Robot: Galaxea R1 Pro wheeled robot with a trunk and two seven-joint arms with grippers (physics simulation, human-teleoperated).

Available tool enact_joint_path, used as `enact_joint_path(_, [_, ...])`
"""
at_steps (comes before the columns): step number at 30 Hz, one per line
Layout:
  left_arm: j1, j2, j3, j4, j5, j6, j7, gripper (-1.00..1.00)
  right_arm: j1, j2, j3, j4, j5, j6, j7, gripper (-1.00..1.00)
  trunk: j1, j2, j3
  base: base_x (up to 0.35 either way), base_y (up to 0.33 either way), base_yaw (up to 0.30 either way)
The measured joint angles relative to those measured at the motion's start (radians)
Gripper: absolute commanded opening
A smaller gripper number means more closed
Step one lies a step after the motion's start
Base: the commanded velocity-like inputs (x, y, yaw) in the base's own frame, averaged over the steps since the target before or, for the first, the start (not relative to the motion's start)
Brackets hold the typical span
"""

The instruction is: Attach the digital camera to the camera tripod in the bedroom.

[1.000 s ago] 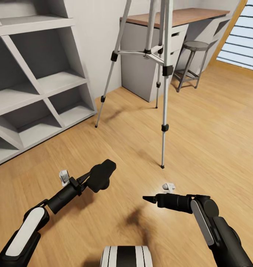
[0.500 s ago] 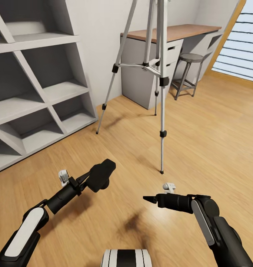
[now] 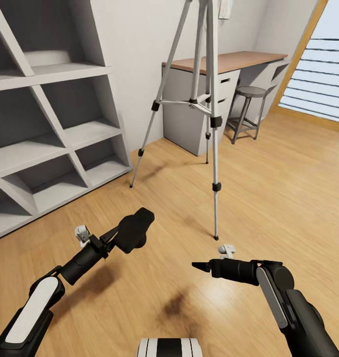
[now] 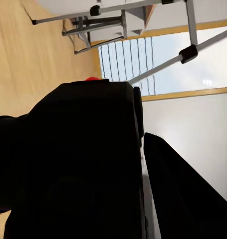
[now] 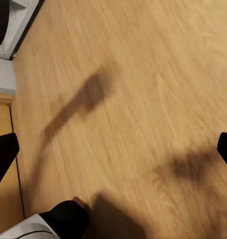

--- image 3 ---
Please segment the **camera tripod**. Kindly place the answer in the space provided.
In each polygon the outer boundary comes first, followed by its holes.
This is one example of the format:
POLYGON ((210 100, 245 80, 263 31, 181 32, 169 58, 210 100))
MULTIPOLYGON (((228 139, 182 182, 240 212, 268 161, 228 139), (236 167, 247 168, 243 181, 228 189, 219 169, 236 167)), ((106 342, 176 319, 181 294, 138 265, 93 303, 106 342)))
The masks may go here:
POLYGON ((170 51, 170 55, 165 67, 162 81, 159 87, 159 91, 154 100, 151 110, 153 111, 149 127, 143 142, 143 146, 139 149, 139 161, 137 167, 139 167, 141 157, 144 153, 144 148, 148 135, 151 130, 155 113, 158 111, 160 105, 184 105, 190 106, 192 110, 197 109, 206 115, 206 163, 208 164, 208 140, 210 139, 209 128, 212 127, 212 151, 213 151, 213 183, 212 190, 214 191, 214 227, 215 236, 218 240, 218 228, 217 228, 217 192, 221 189, 221 184, 217 181, 217 128, 222 125, 222 118, 217 115, 217 103, 218 103, 218 55, 217 55, 217 18, 218 18, 218 4, 217 0, 200 0, 199 2, 199 17, 198 28, 196 38, 196 48, 194 57, 194 68, 192 78, 191 98, 189 101, 182 100, 163 100, 162 94, 164 85, 173 61, 173 57, 183 31, 185 20, 190 8, 192 0, 186 0, 184 9, 180 18, 178 29, 175 35, 175 39, 170 51), (203 38, 206 32, 206 93, 197 97, 202 51, 203 51, 203 38), (200 103, 205 100, 206 107, 200 103))

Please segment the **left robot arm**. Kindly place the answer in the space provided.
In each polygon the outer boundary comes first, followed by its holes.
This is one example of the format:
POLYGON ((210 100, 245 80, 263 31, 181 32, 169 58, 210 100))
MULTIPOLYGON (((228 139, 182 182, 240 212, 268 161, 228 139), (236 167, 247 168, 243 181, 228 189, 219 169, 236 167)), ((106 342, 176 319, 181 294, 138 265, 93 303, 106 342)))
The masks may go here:
POLYGON ((0 357, 34 357, 54 316, 49 310, 65 294, 58 274, 72 286, 114 248, 116 226, 99 239, 87 226, 78 226, 75 236, 82 250, 65 266, 57 266, 30 288, 29 299, 0 335, 0 357))

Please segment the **digital camera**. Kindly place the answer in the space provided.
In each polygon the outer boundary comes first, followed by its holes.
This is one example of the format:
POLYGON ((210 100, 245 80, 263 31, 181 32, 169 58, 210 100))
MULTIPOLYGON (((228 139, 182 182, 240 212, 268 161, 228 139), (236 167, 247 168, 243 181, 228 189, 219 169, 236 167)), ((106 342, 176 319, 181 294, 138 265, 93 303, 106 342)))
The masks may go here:
POLYGON ((126 254, 134 248, 143 247, 147 240, 146 232, 154 220, 154 213, 144 207, 134 215, 125 216, 119 222, 121 228, 113 237, 114 244, 126 254))

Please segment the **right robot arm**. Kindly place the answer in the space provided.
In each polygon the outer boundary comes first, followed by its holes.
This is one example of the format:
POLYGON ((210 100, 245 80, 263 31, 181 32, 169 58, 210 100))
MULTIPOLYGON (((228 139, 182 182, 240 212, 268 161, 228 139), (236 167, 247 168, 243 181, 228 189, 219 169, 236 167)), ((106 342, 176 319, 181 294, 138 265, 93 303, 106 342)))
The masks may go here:
POLYGON ((233 259, 236 249, 224 244, 220 259, 191 265, 214 278, 261 286, 277 325, 286 337, 292 357, 339 357, 318 310, 294 289, 292 273, 281 261, 233 259))

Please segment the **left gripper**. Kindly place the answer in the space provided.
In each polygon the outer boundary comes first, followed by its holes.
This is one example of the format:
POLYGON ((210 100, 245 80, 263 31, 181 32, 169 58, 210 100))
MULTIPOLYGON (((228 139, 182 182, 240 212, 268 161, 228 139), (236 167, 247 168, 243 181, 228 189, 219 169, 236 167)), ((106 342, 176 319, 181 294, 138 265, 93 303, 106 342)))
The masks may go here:
POLYGON ((95 234, 92 234, 89 239, 91 243, 83 248, 74 258, 75 263, 86 273, 92 268, 102 257, 109 256, 109 252, 114 248, 113 237, 121 226, 116 226, 107 233, 103 234, 99 239, 95 234))

